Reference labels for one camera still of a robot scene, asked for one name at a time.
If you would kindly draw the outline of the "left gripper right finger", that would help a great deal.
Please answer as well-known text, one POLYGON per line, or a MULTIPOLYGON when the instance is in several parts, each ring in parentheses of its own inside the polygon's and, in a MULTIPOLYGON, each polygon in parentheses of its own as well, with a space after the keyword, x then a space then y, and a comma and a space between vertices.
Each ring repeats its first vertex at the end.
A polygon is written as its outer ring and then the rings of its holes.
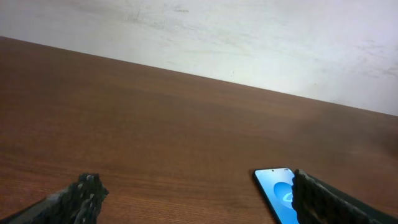
POLYGON ((308 175, 294 172, 292 207, 299 223, 397 224, 397 218, 308 175))

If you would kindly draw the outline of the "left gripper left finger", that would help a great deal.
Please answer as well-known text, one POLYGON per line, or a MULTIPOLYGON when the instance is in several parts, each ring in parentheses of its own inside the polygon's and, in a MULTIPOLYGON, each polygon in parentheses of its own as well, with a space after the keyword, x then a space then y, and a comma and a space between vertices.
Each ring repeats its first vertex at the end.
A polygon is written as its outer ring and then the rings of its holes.
POLYGON ((1 224, 96 224, 109 191, 98 174, 83 173, 63 190, 1 220, 1 224))

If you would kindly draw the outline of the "blue Samsung Galaxy smartphone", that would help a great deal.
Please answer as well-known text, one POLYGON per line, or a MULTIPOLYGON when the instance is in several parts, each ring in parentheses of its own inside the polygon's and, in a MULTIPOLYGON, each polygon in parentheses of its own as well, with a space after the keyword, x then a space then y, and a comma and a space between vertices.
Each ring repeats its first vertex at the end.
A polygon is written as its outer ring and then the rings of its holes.
POLYGON ((287 167, 256 169, 253 179, 278 224, 299 224, 292 207, 294 173, 287 167))

